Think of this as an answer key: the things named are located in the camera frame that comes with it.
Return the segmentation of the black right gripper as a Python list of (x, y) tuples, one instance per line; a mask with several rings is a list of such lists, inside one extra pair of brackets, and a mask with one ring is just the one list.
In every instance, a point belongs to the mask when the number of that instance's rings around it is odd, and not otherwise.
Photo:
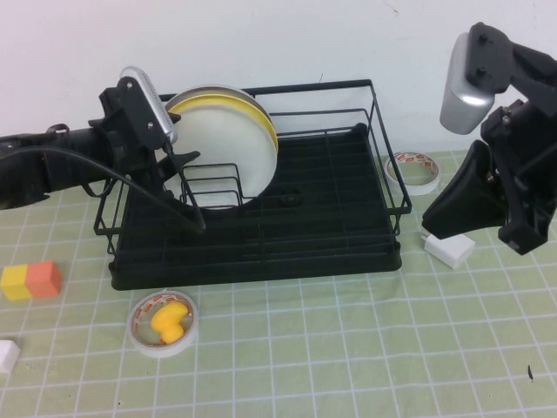
[[(526, 102), (500, 107), (482, 124), (507, 201), (498, 238), (520, 255), (547, 243), (556, 211), (556, 60), (511, 41), (495, 65), (499, 90)], [(459, 170), (426, 209), (422, 226), (438, 239), (501, 225), (501, 194), (487, 144), (474, 141)]]

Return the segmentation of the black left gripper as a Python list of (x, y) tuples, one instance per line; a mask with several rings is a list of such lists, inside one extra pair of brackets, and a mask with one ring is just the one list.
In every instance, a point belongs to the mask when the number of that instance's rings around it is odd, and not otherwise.
[[(89, 121), (106, 142), (109, 167), (129, 175), (151, 192), (164, 190), (162, 175), (176, 175), (200, 156), (200, 152), (166, 155), (159, 162), (155, 150), (164, 143), (162, 128), (136, 80), (120, 80), (105, 89), (99, 99), (104, 116)], [(173, 124), (181, 116), (168, 113)]]

